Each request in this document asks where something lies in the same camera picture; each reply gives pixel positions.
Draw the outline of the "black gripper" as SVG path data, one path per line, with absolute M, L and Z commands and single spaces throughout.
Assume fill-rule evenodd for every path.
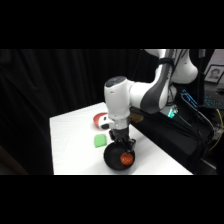
M 110 135 L 110 138 L 112 141 L 115 141 L 117 142 L 116 143 L 116 147 L 117 147 L 117 150 L 120 154 L 122 153 L 125 153 L 126 152 L 126 147 L 124 145 L 123 142 L 121 141 L 124 141 L 124 142 L 128 142 L 129 143 L 129 147 L 128 147 L 128 154 L 131 154 L 133 157 L 135 156 L 135 152 L 134 152 L 134 149 L 135 149 L 135 145 L 136 145 L 136 140 L 135 139 L 130 139 L 130 136 L 129 136 L 129 128 L 124 128 L 124 129 L 121 129 L 121 130 L 117 130 L 117 129 L 111 129 L 109 131 L 109 135 Z

